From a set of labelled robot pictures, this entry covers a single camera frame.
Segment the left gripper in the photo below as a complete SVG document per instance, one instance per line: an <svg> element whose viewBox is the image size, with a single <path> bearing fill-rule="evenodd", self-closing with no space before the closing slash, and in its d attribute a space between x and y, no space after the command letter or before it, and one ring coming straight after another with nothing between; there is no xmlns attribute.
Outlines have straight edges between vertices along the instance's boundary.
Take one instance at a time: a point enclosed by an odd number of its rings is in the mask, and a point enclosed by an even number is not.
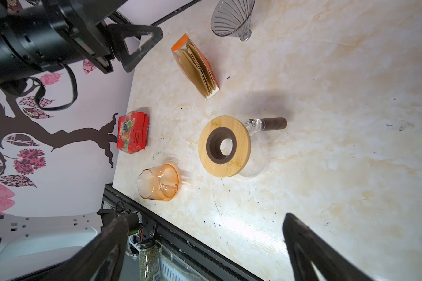
<svg viewBox="0 0 422 281"><path fill-rule="evenodd" d="M9 12L0 1L0 84L84 59L107 74L115 56L131 73L163 38L160 27L104 20L124 1L41 1Z"/></svg>

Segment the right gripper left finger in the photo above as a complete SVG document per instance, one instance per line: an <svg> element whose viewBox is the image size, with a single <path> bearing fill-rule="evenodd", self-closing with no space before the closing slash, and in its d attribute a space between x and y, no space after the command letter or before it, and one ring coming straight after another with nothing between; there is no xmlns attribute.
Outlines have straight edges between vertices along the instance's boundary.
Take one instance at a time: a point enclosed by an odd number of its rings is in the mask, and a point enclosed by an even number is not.
<svg viewBox="0 0 422 281"><path fill-rule="evenodd" d="M47 274L45 281L117 281L123 268L130 223L114 219L76 255Z"/></svg>

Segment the clear glass carafe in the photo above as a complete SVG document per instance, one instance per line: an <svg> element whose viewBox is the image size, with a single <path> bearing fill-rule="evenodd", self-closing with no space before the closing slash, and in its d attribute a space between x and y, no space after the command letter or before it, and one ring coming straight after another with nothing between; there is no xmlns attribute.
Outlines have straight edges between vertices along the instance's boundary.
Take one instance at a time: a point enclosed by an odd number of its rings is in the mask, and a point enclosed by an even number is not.
<svg viewBox="0 0 422 281"><path fill-rule="evenodd" d="M245 122L245 127L249 133L252 148L246 166L234 176L240 181L253 180L264 172L270 159L266 132L285 129L287 120L284 117L251 118Z"/></svg>

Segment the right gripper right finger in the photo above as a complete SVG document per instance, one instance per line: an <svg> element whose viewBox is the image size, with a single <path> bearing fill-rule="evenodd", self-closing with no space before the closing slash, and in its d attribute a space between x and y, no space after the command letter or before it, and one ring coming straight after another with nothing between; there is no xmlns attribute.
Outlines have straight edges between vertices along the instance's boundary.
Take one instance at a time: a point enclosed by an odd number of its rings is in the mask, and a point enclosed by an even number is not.
<svg viewBox="0 0 422 281"><path fill-rule="evenodd" d="M327 281L371 280L292 213L286 214L283 235L295 280L317 281L316 269Z"/></svg>

